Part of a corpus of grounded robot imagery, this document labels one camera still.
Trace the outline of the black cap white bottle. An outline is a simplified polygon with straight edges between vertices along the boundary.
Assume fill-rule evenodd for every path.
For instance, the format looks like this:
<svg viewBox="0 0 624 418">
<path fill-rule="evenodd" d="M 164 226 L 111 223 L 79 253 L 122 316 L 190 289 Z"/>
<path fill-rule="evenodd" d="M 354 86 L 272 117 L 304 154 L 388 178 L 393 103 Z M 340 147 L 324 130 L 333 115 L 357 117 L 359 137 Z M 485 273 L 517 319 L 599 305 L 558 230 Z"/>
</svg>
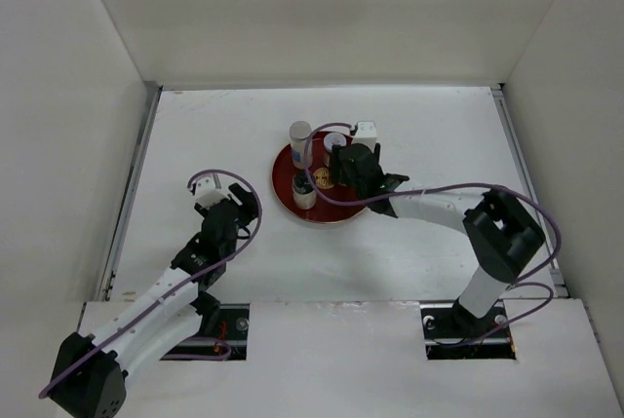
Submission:
<svg viewBox="0 0 624 418">
<path fill-rule="evenodd" d="M 310 210 L 316 205 L 317 193 L 305 171 L 299 171 L 292 178 L 292 198 L 298 209 Z"/>
</svg>

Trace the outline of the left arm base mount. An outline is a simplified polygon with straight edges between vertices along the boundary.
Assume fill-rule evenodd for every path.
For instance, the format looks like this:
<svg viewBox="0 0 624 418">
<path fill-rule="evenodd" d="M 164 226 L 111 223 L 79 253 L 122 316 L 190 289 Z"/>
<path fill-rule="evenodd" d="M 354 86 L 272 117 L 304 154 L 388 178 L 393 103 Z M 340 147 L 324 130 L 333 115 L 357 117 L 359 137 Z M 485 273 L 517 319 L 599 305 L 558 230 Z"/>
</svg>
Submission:
<svg viewBox="0 0 624 418">
<path fill-rule="evenodd" d="M 162 357 L 163 361 L 244 361 L 247 357 L 251 307 L 222 304 L 201 293 L 191 304 L 199 329 Z"/>
</svg>

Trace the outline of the purple lid pepper jar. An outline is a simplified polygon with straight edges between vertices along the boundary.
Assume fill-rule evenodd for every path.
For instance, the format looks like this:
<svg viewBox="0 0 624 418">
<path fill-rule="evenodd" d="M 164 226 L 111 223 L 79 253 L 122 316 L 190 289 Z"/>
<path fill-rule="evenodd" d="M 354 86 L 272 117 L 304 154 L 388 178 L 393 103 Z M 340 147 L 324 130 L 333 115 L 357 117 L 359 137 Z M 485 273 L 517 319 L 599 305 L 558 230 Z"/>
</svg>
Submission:
<svg viewBox="0 0 624 418">
<path fill-rule="evenodd" d="M 347 138 L 343 133 L 330 132 L 323 138 L 324 164 L 328 168 L 332 161 L 332 152 L 335 147 L 347 145 Z"/>
</svg>

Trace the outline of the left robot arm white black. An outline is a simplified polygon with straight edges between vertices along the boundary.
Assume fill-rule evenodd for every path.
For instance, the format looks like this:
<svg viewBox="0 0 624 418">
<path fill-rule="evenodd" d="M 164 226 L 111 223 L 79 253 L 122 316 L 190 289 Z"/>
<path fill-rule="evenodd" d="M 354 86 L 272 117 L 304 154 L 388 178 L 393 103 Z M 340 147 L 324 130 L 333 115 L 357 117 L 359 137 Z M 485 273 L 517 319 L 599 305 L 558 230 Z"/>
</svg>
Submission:
<svg viewBox="0 0 624 418">
<path fill-rule="evenodd" d="M 242 177 L 227 193 L 211 184 L 206 176 L 190 183 L 200 230 L 124 312 L 88 335 L 73 332 L 62 341 L 40 398 L 72 417 L 113 417 L 143 369 L 193 335 L 215 334 L 220 303 L 209 290 L 257 235 L 262 207 Z"/>
</svg>

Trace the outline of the silver lid clear spice bottle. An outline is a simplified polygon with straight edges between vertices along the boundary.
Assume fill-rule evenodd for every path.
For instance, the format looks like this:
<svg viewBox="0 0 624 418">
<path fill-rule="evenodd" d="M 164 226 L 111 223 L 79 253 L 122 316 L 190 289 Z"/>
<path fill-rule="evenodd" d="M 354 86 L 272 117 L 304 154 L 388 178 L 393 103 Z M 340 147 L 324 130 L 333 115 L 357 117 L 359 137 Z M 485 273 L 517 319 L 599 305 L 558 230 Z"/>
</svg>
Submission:
<svg viewBox="0 0 624 418">
<path fill-rule="evenodd" d="M 296 121 L 289 129 L 292 162 L 299 170 L 303 170 L 305 165 L 312 165 L 313 146 L 307 145 L 310 134 L 312 134 L 312 128 L 305 121 Z"/>
</svg>

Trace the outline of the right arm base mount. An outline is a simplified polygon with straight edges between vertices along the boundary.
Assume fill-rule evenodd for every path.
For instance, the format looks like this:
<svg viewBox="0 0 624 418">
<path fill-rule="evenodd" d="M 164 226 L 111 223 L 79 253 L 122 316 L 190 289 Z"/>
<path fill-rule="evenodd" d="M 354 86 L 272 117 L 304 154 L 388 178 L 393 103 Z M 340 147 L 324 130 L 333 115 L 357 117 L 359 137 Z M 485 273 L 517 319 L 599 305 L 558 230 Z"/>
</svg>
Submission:
<svg viewBox="0 0 624 418">
<path fill-rule="evenodd" d="M 507 321 L 502 303 L 495 304 L 481 319 L 461 321 L 450 304 L 420 308 L 425 354 L 430 361 L 514 360 L 509 327 L 496 330 Z"/>
</svg>

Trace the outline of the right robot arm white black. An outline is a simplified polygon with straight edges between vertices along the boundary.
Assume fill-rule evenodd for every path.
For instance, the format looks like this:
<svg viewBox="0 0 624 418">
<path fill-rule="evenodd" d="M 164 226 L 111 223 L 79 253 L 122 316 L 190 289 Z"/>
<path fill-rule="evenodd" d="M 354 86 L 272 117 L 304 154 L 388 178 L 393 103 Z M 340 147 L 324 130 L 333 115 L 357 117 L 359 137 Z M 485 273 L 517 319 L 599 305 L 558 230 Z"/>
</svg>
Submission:
<svg viewBox="0 0 624 418">
<path fill-rule="evenodd" d="M 379 145 L 371 150 L 361 143 L 335 146 L 331 178 L 353 188 L 374 213 L 433 223 L 468 238 L 478 268 L 453 302 L 447 325 L 463 337 L 482 334 L 494 304 L 544 245 L 543 230 L 509 190 L 418 192 L 407 176 L 382 170 L 379 150 Z"/>
</svg>

